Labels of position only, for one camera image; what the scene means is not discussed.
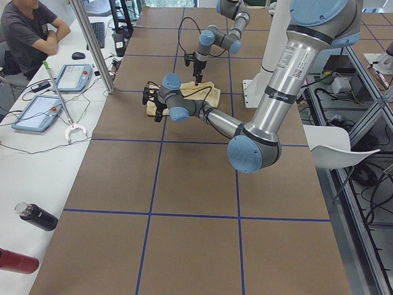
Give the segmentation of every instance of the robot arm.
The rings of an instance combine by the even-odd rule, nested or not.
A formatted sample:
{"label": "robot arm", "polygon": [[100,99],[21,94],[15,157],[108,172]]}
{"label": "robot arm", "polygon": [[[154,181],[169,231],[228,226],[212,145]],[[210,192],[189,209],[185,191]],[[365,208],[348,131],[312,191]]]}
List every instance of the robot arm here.
{"label": "robot arm", "polygon": [[189,66],[190,62],[194,63],[192,76],[195,77],[195,85],[202,82],[202,70],[206,67],[212,45],[219,46],[230,53],[238,53],[241,47],[241,35],[250,22],[248,8],[238,0],[219,0],[217,12],[235,22],[228,34],[221,32],[216,25],[208,26],[200,34],[197,51],[184,55],[186,66]]}
{"label": "robot arm", "polygon": [[179,90],[181,80],[174,73],[163,79],[155,99],[169,108],[173,121],[197,116],[232,138],[228,158],[238,171],[251,173],[268,167],[279,159],[278,130],[318,53],[331,46],[352,45],[359,39],[362,2],[292,1],[288,42],[250,122],[242,123],[205,101],[184,100]]}

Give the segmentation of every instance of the towel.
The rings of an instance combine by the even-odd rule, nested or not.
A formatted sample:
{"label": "towel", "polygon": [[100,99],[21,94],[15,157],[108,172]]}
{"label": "towel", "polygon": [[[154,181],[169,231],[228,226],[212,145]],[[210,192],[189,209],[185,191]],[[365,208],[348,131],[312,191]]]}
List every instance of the towel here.
{"label": "towel", "polygon": [[[219,105],[219,100],[220,100],[220,93],[221,90],[214,88],[214,84],[212,82],[205,82],[205,83],[199,83],[197,86],[195,85],[195,82],[191,81],[188,83],[183,83],[180,87],[181,92],[183,93],[184,96],[187,96],[199,89],[205,88],[205,87],[212,87],[212,90],[210,91],[206,101],[213,107],[217,107]],[[204,89],[194,95],[191,95],[189,97],[184,98],[185,100],[203,100],[206,94],[209,92],[209,88]],[[147,102],[147,108],[146,108],[146,113],[148,116],[155,116],[155,104],[152,103],[151,101]],[[164,116],[169,115],[168,109],[165,109],[163,111]]]}

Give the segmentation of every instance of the computer mouse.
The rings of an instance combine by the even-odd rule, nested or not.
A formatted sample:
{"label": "computer mouse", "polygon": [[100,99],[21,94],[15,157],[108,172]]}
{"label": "computer mouse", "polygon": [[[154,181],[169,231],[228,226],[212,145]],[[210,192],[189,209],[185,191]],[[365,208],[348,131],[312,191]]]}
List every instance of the computer mouse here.
{"label": "computer mouse", "polygon": [[86,55],[83,52],[74,52],[71,55],[71,58],[73,60],[83,60],[86,57]]}

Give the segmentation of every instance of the water bottle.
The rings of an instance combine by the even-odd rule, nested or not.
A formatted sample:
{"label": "water bottle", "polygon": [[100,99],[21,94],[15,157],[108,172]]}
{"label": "water bottle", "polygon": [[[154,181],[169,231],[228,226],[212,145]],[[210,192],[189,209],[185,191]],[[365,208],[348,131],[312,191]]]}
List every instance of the water bottle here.
{"label": "water bottle", "polygon": [[0,269],[10,272],[33,273],[38,268],[37,258],[0,248]]}
{"label": "water bottle", "polygon": [[15,212],[20,215],[20,219],[25,220],[40,229],[50,231],[56,228],[58,219],[52,214],[46,212],[36,204],[27,204],[20,202],[15,207]]}

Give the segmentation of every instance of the gray t-shirt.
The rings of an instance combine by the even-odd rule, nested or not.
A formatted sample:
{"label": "gray t-shirt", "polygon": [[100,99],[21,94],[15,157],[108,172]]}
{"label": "gray t-shirt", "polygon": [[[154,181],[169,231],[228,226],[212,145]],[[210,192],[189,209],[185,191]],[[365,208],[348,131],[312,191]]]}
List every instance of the gray t-shirt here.
{"label": "gray t-shirt", "polygon": [[48,37],[48,23],[57,16],[43,3],[33,10],[34,20],[22,14],[14,2],[9,2],[1,15],[1,27],[4,39],[19,64],[23,74],[31,79],[48,55],[31,45],[39,39]]}

